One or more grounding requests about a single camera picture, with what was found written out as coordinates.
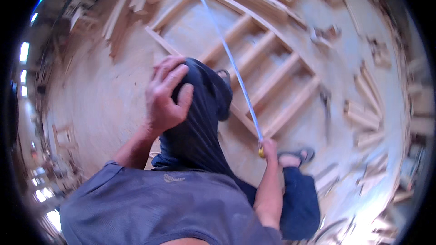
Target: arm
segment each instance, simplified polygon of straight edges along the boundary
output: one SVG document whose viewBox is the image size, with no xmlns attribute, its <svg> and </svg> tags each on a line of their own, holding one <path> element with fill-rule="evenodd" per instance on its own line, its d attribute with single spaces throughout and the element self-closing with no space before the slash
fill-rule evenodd
<svg viewBox="0 0 436 245">
<path fill-rule="evenodd" d="M 171 98 L 174 89 L 189 71 L 187 65 L 181 64 L 184 61 L 184 57 L 168 56 L 153 68 L 146 90 L 144 122 L 114 156 L 120 166 L 144 169 L 154 140 L 186 119 L 192 103 L 193 85 L 182 86 L 177 104 Z"/>
<path fill-rule="evenodd" d="M 280 230 L 283 196 L 276 142 L 264 139 L 261 144 L 266 158 L 266 170 L 257 188 L 253 208 L 263 226 Z"/>
</svg>

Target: blue t-shirt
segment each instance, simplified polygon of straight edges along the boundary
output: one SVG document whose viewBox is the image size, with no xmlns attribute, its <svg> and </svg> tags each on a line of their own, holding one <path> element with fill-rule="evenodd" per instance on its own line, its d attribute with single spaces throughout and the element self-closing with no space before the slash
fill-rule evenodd
<svg viewBox="0 0 436 245">
<path fill-rule="evenodd" d="M 61 206 L 69 245 L 161 244 L 198 238 L 211 245 L 282 244 L 263 227 L 228 176 L 144 171 L 109 161 Z"/>
</svg>

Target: shirt logo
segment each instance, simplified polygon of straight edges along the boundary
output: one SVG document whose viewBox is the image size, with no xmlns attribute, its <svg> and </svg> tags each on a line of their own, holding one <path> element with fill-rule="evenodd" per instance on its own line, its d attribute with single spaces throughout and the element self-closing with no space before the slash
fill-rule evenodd
<svg viewBox="0 0 436 245">
<path fill-rule="evenodd" d="M 185 180 L 185 178 L 175 178 L 175 177 L 171 177 L 171 176 L 169 176 L 169 175 L 166 174 L 166 173 L 163 175 L 163 178 L 164 178 L 165 182 L 167 182 L 167 183 L 172 183 L 172 182 L 184 181 L 184 180 Z"/>
</svg>

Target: dark blue pants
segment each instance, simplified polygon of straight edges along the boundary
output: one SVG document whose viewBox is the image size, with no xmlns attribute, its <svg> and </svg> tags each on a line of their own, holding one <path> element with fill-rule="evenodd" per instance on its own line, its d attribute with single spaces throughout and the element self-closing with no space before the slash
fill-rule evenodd
<svg viewBox="0 0 436 245">
<path fill-rule="evenodd" d="M 152 165 L 155 170 L 184 171 L 200 169 L 230 176 L 247 195 L 253 206 L 256 188 L 237 178 L 227 164 L 218 142 L 218 121 L 226 120 L 232 101 L 232 90 L 212 69 L 188 58 L 188 74 L 173 92 L 177 100 L 185 83 L 194 86 L 193 101 L 187 119 L 161 136 L 161 154 Z M 304 176 L 296 167 L 283 169 L 286 191 L 280 229 L 284 239 L 309 239 L 320 222 L 318 197 L 313 178 Z"/>
</svg>

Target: right hand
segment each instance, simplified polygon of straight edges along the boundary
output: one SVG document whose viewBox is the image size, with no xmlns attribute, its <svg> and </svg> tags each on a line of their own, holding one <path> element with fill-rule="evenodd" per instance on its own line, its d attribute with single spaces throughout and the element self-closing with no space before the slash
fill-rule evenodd
<svg viewBox="0 0 436 245">
<path fill-rule="evenodd" d="M 263 154 L 266 162 L 279 163 L 277 158 L 277 142 L 273 139 L 262 139 L 260 146 L 263 147 Z"/>
<path fill-rule="evenodd" d="M 167 56 L 157 63 L 146 89 L 146 117 L 144 126 L 159 136 L 167 129 L 182 123 L 188 115 L 193 98 L 193 85 L 184 84 L 177 96 L 177 104 L 171 96 L 176 86 L 189 71 L 181 64 L 185 57 Z"/>
</svg>

